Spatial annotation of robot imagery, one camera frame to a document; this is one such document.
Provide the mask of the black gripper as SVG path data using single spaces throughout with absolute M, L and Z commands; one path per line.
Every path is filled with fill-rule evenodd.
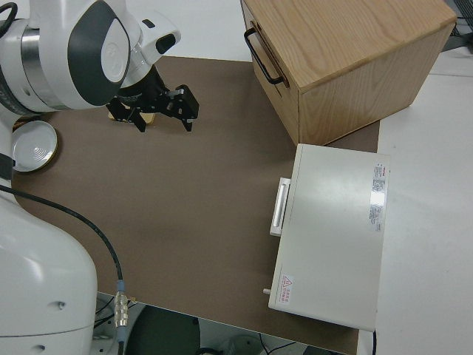
M 113 121 L 134 122 L 140 132 L 145 132 L 147 126 L 141 114 L 160 113 L 179 119 L 185 130 L 190 132 L 199 113 L 199 104 L 186 85 L 178 86 L 175 90 L 168 91 L 151 101 L 135 101 L 127 106 L 124 101 L 118 100 L 113 101 L 113 104 L 118 104 L 118 106 L 107 106 L 107 108 L 115 109 L 114 112 L 109 112 L 109 118 Z

